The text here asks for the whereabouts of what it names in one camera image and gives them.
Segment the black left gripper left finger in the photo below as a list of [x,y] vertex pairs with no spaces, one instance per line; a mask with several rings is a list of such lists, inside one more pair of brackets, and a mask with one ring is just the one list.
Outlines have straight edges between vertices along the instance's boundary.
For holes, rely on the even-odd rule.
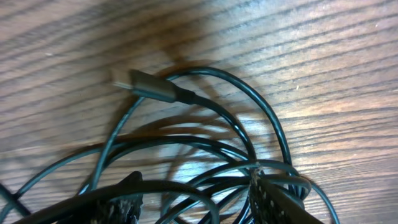
[[143,195],[125,195],[108,201],[99,200],[85,212],[59,220],[59,224],[138,224]]

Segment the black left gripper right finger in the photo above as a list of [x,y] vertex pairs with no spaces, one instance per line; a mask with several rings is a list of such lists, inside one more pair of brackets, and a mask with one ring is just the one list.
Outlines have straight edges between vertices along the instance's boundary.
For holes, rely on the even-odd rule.
[[301,196],[312,189],[302,177],[251,172],[249,201],[255,223],[322,224],[305,211]]

